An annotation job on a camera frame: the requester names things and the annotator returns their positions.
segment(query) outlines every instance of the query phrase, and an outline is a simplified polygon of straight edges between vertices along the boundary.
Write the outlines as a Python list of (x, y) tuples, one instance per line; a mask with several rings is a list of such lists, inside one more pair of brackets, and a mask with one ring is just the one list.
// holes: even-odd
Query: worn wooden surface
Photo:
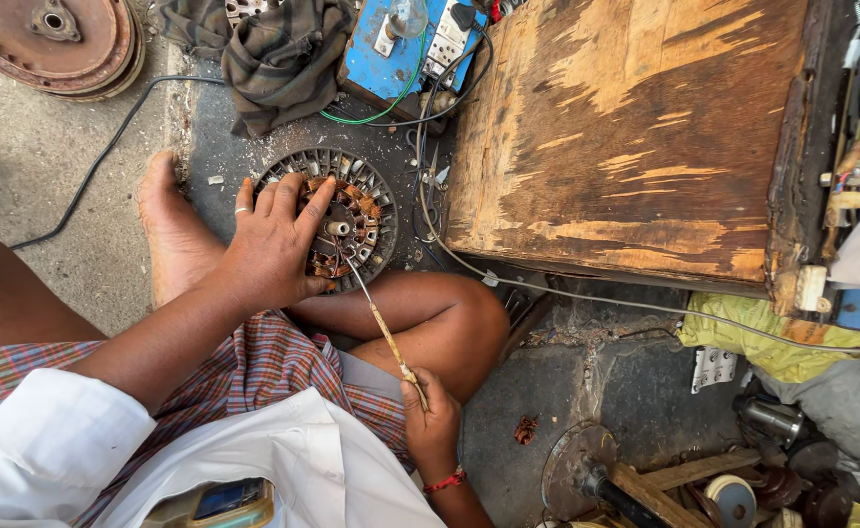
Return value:
[(706, 524), (700, 522), (667, 495), (648, 486), (640, 474), (635, 473), (635, 470), (623, 462), (616, 462), (611, 469), (609, 479), (674, 528), (707, 528)]
[(769, 246), (766, 290), (779, 316), (805, 318), (795, 306), (798, 273), (803, 264), (821, 264), (821, 219), (826, 190), (822, 172), (835, 163), (836, 136), (844, 94), (842, 63), (855, 24), (852, 4), (812, 0), (802, 31), (800, 73), (791, 83), (785, 120), (769, 186)]
[(656, 472), (642, 475), (647, 486), (660, 491), (683, 486), (713, 474), (724, 473), (743, 466), (749, 466), (762, 460), (759, 451), (755, 449), (740, 449), (732, 453), (708, 457), (700, 461), (686, 462), (673, 468), (665, 468)]
[(522, 6), (491, 29), (494, 65), (460, 119), (447, 243), (764, 296), (766, 198), (807, 4)]

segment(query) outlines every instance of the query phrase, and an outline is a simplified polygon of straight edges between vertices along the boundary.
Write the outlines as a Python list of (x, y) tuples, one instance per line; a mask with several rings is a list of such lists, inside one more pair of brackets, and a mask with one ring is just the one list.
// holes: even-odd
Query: white debris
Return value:
[(442, 184), (444, 181), (446, 181), (446, 177), (449, 175), (450, 175), (450, 166), (446, 165), (446, 168), (439, 171), (439, 173), (436, 175), (436, 183)]
[(483, 284), (490, 287), (498, 286), (498, 275), (493, 270), (485, 270), (485, 274), (488, 276), (483, 279)]

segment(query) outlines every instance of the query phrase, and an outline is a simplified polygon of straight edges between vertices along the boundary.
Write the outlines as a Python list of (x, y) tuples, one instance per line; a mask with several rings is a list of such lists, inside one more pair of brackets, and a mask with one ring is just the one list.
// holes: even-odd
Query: knee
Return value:
[(492, 288), (481, 281), (458, 278), (459, 299), (453, 307), (459, 310), (460, 319), (468, 323), (471, 339), (494, 354), (501, 353), (508, 340), (508, 312)]

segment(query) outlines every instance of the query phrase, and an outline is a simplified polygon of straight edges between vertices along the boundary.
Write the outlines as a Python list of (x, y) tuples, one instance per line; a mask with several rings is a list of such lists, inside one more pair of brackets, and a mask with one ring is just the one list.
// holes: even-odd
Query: bare foot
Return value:
[(176, 181), (178, 155), (161, 150), (147, 159), (136, 190), (137, 215), (150, 243), (153, 308), (169, 303), (211, 271), (222, 244), (186, 201)]

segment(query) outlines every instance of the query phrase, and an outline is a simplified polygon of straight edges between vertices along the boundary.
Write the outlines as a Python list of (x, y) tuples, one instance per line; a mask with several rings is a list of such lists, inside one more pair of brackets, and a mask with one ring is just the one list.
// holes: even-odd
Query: plaid lungi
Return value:
[[(49, 343), (0, 347), (0, 402), (35, 368), (64, 368), (103, 343)], [(76, 520), (87, 526), (144, 462), (167, 443), (198, 426), (261, 409), (309, 387), (351, 413), (413, 470), (404, 434), (404, 409), (388, 397), (342, 384), (339, 352), (323, 335), (304, 335), (280, 311), (255, 315), (153, 415), (155, 431), (133, 454), (95, 503)]]

